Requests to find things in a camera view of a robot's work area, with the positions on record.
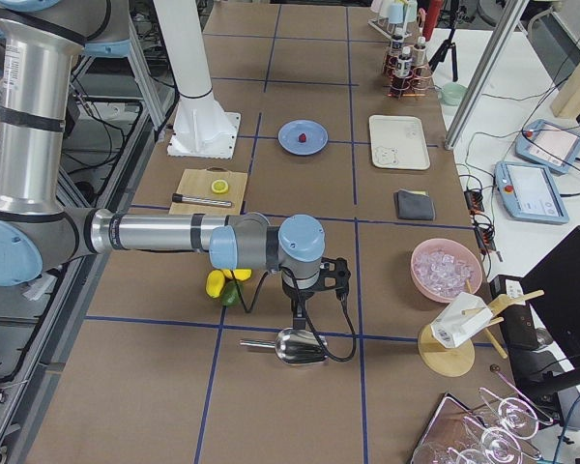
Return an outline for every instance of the blue and white device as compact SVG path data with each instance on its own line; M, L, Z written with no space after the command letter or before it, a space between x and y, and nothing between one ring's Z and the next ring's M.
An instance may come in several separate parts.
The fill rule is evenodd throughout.
M537 119L518 135L515 153L548 166L556 174L565 174L580 153L580 133Z
M503 204L514 219L548 224L569 222L548 166L500 161L494 176Z

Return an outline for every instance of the brown table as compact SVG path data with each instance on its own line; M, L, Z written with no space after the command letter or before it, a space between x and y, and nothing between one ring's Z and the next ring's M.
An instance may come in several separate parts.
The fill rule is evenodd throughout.
M507 371L508 363L489 347L479 346L474 368L457 379L419 357L417 334L444 305L414 287L412 249L432 237L477 244L453 155L439 148L438 99L385 96L386 43L367 25L370 16L361 8L216 3L205 43L217 99L242 113L234 158L170 158L165 140L131 208L168 208L185 168L214 165L249 173L245 211L274 223L296 213L321 219L326 254L346 257L352 270L357 356L291 368L239 346L242 337L274 339L291 325L278 276L244 314L206 297L206 255L117 252L27 462L403 463L444 392L476 405L479 386L504 390L488 367ZM372 114L420 117L430 169L375 168ZM299 118L329 132L317 156L293 157L276 142L280 126ZM398 220L397 189L428 190L436 220ZM332 350L347 352L334 295L309 307Z

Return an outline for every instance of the red object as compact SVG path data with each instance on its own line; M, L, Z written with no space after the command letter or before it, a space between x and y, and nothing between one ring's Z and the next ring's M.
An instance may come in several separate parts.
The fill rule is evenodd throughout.
M438 16L441 14L443 8L443 0L431 0L429 8L427 9L427 17L425 18L425 25L423 26L423 36L426 41L432 38L432 32L438 22Z

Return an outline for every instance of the tripod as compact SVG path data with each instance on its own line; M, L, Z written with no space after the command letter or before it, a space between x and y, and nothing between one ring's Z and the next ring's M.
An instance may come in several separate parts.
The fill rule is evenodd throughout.
M449 36L438 47L434 56L429 60L429 68L434 73L439 63L443 63L447 58L447 53L451 50L451 67L453 72L453 82L457 82L457 51L455 49L455 42L453 36L455 35L455 24L459 13L459 0L451 0L451 8L449 10Z

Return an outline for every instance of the metal scoop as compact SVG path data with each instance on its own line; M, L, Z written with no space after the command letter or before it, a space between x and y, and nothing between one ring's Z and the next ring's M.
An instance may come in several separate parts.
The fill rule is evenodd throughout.
M277 357L290 365L321 363L327 356L312 332L284 329L276 341L241 340L241 346L274 349Z

